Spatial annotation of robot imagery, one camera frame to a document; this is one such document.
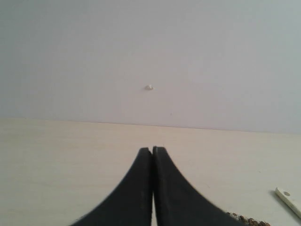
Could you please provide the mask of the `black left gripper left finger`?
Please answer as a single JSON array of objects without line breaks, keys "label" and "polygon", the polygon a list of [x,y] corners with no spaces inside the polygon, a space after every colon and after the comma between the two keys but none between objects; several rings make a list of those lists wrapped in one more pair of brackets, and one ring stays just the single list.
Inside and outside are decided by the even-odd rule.
[{"label": "black left gripper left finger", "polygon": [[152,154],[146,147],[110,195],[73,225],[150,226],[152,195]]}]

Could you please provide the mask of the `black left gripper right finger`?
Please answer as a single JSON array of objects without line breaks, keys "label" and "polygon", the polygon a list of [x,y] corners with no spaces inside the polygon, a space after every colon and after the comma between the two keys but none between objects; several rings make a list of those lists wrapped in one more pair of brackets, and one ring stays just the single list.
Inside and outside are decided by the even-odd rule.
[{"label": "black left gripper right finger", "polygon": [[166,148],[153,147],[153,192],[158,226],[241,226],[202,196],[181,174]]}]

